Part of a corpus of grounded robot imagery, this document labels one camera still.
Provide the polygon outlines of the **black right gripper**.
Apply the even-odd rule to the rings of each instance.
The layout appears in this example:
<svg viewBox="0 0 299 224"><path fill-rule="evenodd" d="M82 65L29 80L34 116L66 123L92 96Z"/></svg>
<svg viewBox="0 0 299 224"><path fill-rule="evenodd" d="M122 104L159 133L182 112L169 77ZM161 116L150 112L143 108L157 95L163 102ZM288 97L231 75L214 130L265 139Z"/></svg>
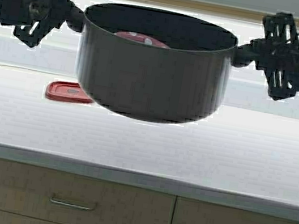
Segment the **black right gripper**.
<svg viewBox="0 0 299 224"><path fill-rule="evenodd" d="M283 100L295 97L299 92L299 37L292 14L279 12L266 15L262 20L264 38L258 43L292 48L292 56L262 54L256 64L263 70L271 99Z"/></svg>

